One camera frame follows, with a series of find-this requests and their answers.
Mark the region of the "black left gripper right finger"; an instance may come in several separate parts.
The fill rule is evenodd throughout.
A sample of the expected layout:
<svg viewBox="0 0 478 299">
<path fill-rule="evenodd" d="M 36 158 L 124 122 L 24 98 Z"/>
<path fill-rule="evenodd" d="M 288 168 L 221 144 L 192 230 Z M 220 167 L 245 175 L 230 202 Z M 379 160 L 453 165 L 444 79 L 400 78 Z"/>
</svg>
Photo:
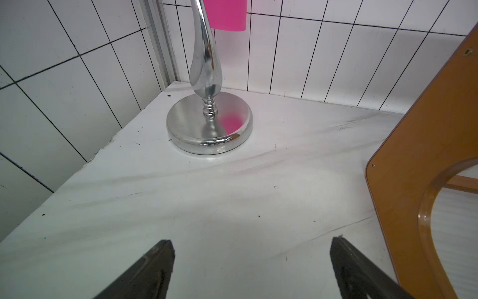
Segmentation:
<svg viewBox="0 0 478 299">
<path fill-rule="evenodd" d="M 344 299 L 411 299 L 413 296 L 342 236 L 332 239 L 331 262 Z"/>
</svg>

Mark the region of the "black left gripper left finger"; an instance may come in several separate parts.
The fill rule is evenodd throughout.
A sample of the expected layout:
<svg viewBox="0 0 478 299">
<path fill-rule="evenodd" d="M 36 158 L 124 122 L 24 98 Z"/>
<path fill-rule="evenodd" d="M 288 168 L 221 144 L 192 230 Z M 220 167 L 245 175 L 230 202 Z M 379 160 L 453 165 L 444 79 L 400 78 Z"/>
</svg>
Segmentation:
<svg viewBox="0 0 478 299">
<path fill-rule="evenodd" d="M 171 240 L 160 240 L 96 298 L 165 299 L 174 260 Z"/>
</svg>

